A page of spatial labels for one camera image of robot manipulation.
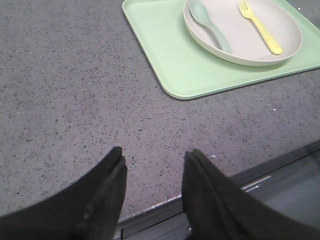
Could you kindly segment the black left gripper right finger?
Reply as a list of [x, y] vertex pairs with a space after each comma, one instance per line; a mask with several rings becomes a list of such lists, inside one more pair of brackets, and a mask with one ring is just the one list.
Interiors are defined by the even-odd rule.
[[184, 156], [182, 206], [189, 240], [318, 240], [320, 232], [242, 191], [198, 150]]

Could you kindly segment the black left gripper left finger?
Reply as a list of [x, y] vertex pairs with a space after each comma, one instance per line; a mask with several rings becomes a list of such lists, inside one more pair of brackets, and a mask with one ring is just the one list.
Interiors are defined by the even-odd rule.
[[2, 240], [112, 240], [127, 185], [122, 148], [61, 192], [0, 218]]

